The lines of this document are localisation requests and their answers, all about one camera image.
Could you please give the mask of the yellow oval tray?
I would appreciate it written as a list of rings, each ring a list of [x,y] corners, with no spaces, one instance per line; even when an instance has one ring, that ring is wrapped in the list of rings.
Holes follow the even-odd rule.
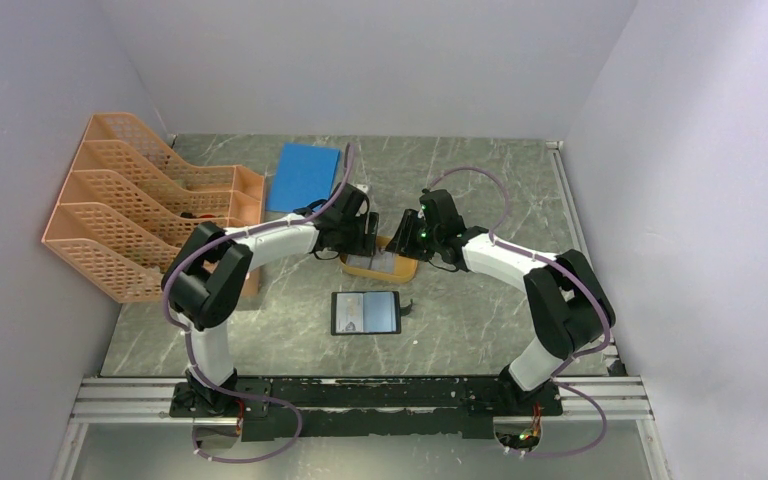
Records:
[[[390,237],[386,236],[378,236],[376,240],[376,251],[374,255],[378,253],[387,252],[385,250],[386,245],[391,240]],[[353,275],[357,277],[363,277],[363,278],[369,278],[373,280],[383,281],[383,282],[389,282],[389,283],[395,283],[395,284],[404,284],[409,281],[411,281],[417,272],[418,269],[418,261],[415,259],[407,258],[404,256],[396,255],[396,263],[395,263],[395,270],[392,274],[384,274],[384,273],[378,273],[373,272],[369,270],[362,270],[358,268],[352,268],[348,267],[345,264],[346,257],[349,255],[341,254],[338,257],[339,265],[342,269],[342,271],[348,275]]]

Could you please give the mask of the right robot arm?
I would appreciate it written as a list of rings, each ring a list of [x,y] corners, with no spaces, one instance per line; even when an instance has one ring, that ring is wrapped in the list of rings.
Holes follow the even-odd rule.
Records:
[[[454,272],[487,275],[526,296],[535,338],[500,374],[508,412],[525,413],[537,389],[573,359],[606,347],[615,313],[583,252],[529,250],[469,227],[444,189],[424,190],[419,204],[404,211],[387,251],[423,262],[439,257]]]

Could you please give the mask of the black leather card holder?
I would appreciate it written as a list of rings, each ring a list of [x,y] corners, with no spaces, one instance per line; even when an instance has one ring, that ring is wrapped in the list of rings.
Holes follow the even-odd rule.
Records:
[[[339,293],[364,294],[364,331],[362,333],[337,334],[335,331],[335,300]],[[400,334],[402,318],[409,315],[414,302],[410,299],[403,304],[398,291],[343,291],[331,294],[332,336],[390,335]]]

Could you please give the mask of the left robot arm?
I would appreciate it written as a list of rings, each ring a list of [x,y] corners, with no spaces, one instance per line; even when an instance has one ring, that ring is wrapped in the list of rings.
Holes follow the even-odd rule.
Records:
[[[249,227],[197,225],[161,280],[163,315],[185,337],[187,381],[197,403],[221,416],[237,400],[226,322],[249,273],[284,257],[330,250],[370,255],[379,215],[365,192],[339,185],[332,196]]]

